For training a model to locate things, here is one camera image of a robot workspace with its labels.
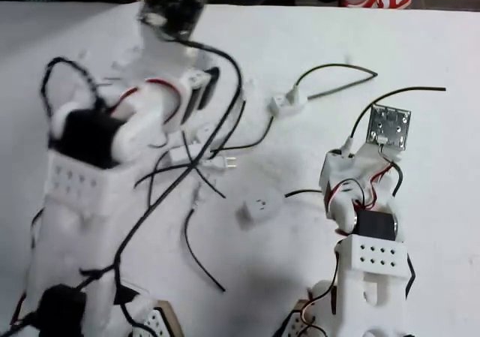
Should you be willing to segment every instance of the wire connector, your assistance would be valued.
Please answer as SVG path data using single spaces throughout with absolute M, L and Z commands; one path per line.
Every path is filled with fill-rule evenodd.
M 213 159 L 205 159 L 201 161 L 200 166 L 223 172 L 230 168 L 236 168 L 236 160 L 237 158 L 235 157 L 223 157 L 219 155 Z
M 285 95 L 275 95 L 270 101 L 270 110 L 276 117 L 292 116 L 303 110 L 307 101 L 306 96 L 300 93 L 298 86 L 294 86 Z

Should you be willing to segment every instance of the perforated white block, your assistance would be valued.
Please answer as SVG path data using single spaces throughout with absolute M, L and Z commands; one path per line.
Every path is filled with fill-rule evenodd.
M 45 193 L 84 215 L 108 215 L 131 194 L 136 173 L 133 165 L 102 170 L 50 150 Z
M 342 245 L 343 261 L 352 270 L 404 278 L 410 276 L 407 248 L 403 243 L 352 235 Z
M 297 336 L 301 330 L 305 328 L 305 326 L 305 323 L 303 323 L 302 319 L 300 318 L 300 312 L 293 312 L 281 337 Z
M 157 336 L 153 336 L 151 333 L 147 333 L 143 329 L 134 328 L 132 337 L 173 337 L 167 328 L 166 321 L 157 309 L 154 309 L 148 314 L 147 318 L 143 321 L 143 324 L 153 329 L 154 332 L 157 333 Z

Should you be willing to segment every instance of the metal bracket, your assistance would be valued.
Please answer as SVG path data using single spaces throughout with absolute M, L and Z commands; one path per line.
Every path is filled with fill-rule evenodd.
M 375 104 L 371 108 L 367 143 L 383 144 L 404 151 L 412 112 Z

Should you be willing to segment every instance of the white connector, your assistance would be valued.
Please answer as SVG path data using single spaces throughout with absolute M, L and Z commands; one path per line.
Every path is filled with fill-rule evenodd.
M 202 145 L 200 143 L 194 143 L 188 145 L 188 150 L 192 159 L 195 159 L 200 151 L 202 150 Z M 168 151 L 168 158 L 172 165 L 189 163 L 190 159 L 188 158 L 187 149 L 185 146 L 180 146 L 172 148 Z
M 243 212 L 250 222 L 262 222 L 274 217 L 281 210 L 284 199 L 284 195 L 273 188 L 250 193 L 243 203 Z
M 292 116 L 303 110 L 307 101 L 305 95 L 300 93 L 299 88 L 294 86 L 285 95 L 275 95 L 270 101 L 270 110 L 276 117 Z
M 218 155 L 213 159 L 205 159 L 200 162 L 200 165 L 205 168 L 210 168 L 213 170 L 224 171 L 230 168 L 236 168 L 236 159 L 235 157 L 223 157 Z

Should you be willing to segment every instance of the red wire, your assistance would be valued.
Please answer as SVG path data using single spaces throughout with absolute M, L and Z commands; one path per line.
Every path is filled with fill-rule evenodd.
M 172 114 L 167 119 L 165 119 L 165 122 L 163 122 L 164 124 L 168 123 L 174 117 L 174 115 L 177 114 L 177 112 L 180 109 L 180 105 L 182 103 L 182 100 L 181 100 L 182 99 L 182 94 L 172 83 L 167 82 L 166 80 L 161 80 L 161 79 L 158 79 L 158 78 L 149 78 L 149 79 L 146 80 L 146 82 L 151 83 L 151 84 L 160 84 L 162 86 L 166 86 L 166 87 L 172 89 L 177 94 L 177 97 L 178 97 L 177 107 L 173 110 Z M 121 95 L 120 99 L 118 100 L 118 102 L 116 104 L 116 108 L 120 105 L 120 103 L 124 99 L 130 97 L 134 93 L 137 93 L 139 90 L 140 90 L 140 88 L 138 86 L 133 87 L 131 89 L 128 89 L 123 95 Z
M 377 202 L 377 191 L 375 191 L 374 187 L 374 180 L 383 176 L 385 173 L 387 173 L 393 166 L 389 164 L 386 168 L 378 172 L 376 175 L 374 175 L 372 178 L 370 178 L 370 185 L 372 187 L 372 195 L 373 195 L 373 200 L 371 203 L 365 206 L 365 209 L 372 209 L 375 207 L 375 203 Z

